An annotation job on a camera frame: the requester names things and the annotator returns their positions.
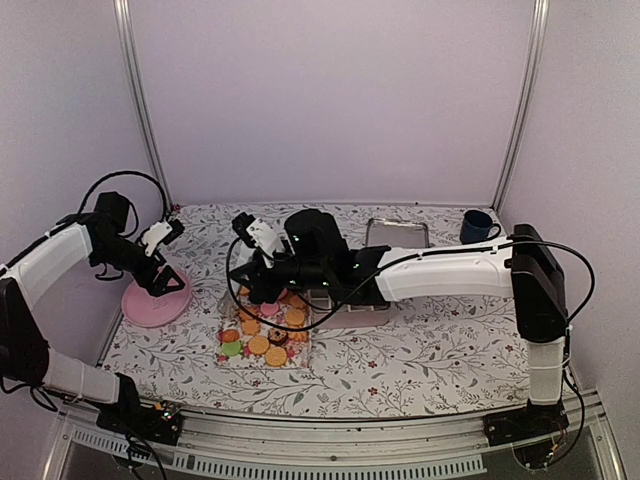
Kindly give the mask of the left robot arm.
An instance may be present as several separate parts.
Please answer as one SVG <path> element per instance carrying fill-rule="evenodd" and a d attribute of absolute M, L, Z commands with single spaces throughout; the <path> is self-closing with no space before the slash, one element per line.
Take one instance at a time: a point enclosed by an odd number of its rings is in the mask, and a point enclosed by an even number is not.
<path fill-rule="evenodd" d="M 180 416 L 165 403 L 146 407 L 134 381 L 92 367 L 49 346 L 32 315 L 42 296 L 76 264 L 128 273 L 151 298 L 182 292 L 186 282 L 159 252 L 184 231 L 165 193 L 158 222 L 138 239 L 126 233 L 132 203 L 117 192 L 99 194 L 93 211 L 80 207 L 1 268 L 1 377 L 95 406 L 108 429 L 157 439 L 174 434 Z"/>

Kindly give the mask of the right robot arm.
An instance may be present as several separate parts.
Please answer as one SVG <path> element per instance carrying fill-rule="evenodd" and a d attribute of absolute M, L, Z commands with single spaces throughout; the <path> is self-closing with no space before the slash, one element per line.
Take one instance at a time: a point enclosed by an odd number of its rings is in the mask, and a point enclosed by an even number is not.
<path fill-rule="evenodd" d="M 239 214 L 232 227 L 245 246 L 238 266 L 225 266 L 233 302 L 242 287 L 255 304 L 273 303 L 284 290 L 322 291 L 333 304 L 319 320 L 325 323 L 344 306 L 386 307 L 446 295 L 513 299 L 517 331 L 528 348 L 528 400 L 517 410 L 485 416 L 484 434 L 497 446 L 567 431 L 562 388 L 570 383 L 565 368 L 576 315 L 566 307 L 564 271 L 552 252 L 559 249 L 577 259 L 581 253 L 542 240 L 529 224 L 475 244 L 359 250 L 348 247 L 331 214 L 317 209 L 287 218 L 284 237 L 247 213 Z"/>

